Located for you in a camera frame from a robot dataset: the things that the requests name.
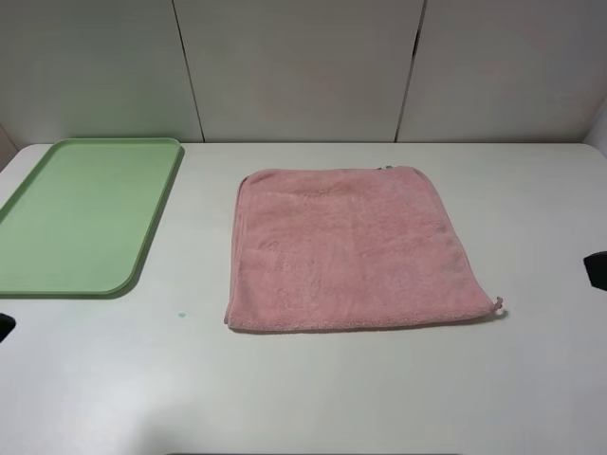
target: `white wall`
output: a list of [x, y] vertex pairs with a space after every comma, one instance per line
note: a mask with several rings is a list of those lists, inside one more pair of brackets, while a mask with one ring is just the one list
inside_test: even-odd
[[202, 140], [169, 0], [3, 0], [0, 43], [0, 123], [20, 148]]
[[393, 141], [398, 125], [400, 141], [580, 141], [607, 97], [604, 0], [429, 0], [400, 122], [423, 0], [0, 3], [0, 124], [18, 148], [201, 128]]
[[422, 0], [176, 0], [207, 141], [395, 138]]
[[430, 0], [398, 140], [582, 141], [606, 17], [604, 0]]

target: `towel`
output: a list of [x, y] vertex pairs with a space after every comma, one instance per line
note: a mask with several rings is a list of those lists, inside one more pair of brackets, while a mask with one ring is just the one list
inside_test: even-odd
[[225, 323], [380, 329], [495, 312], [420, 171], [266, 170], [240, 185]]

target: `panel seam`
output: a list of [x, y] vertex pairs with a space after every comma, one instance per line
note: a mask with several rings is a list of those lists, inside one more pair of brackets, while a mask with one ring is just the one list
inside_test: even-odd
[[407, 102], [407, 96], [409, 95], [411, 77], [414, 73], [415, 58], [417, 57], [417, 47], [419, 46], [419, 40], [421, 39], [421, 29], [424, 25], [424, 18], [426, 17], [427, 6], [428, 0], [424, 0], [424, 4], [421, 7], [421, 13], [419, 14], [419, 24], [417, 25], [417, 33], [415, 34], [414, 48], [411, 55], [411, 65], [409, 66], [409, 74], [407, 75], [407, 83], [405, 84], [405, 93], [402, 96], [402, 103], [400, 104], [400, 114], [398, 115], [398, 123], [396, 124], [394, 143], [398, 142], [398, 136], [400, 135], [400, 125], [402, 123], [402, 118], [405, 113], [405, 103]]
[[193, 107], [196, 110], [196, 117], [198, 118], [198, 127], [200, 128], [200, 135], [202, 141], [207, 142], [205, 139], [205, 133], [202, 130], [202, 121], [200, 120], [200, 111], [198, 110], [198, 102], [196, 101], [196, 94], [193, 91], [192, 72], [190, 71], [190, 64], [188, 63], [188, 55], [186, 53], [186, 47], [183, 43], [183, 34], [181, 33], [181, 25], [179, 24], [179, 17], [177, 16], [177, 8], [175, 7], [175, 0], [171, 0], [173, 5], [173, 13], [175, 15], [175, 23], [177, 24], [177, 31], [179, 32], [179, 41], [181, 42], [181, 51], [183, 52], [183, 61], [186, 64], [186, 71], [188, 72], [188, 81], [190, 82], [190, 90], [192, 91]]

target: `white table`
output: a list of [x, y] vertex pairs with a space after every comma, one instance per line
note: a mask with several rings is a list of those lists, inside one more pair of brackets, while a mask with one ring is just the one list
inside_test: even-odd
[[[0, 174], [0, 203], [47, 145]], [[607, 453], [607, 159], [562, 145], [192, 144], [137, 287], [0, 300], [0, 453]], [[236, 189], [263, 168], [409, 165], [437, 187], [491, 322], [255, 336], [223, 324]]]

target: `tray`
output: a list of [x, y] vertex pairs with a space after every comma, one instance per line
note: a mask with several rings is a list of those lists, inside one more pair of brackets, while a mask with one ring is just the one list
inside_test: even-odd
[[0, 298], [128, 292], [182, 156], [169, 138], [53, 145], [0, 209]]

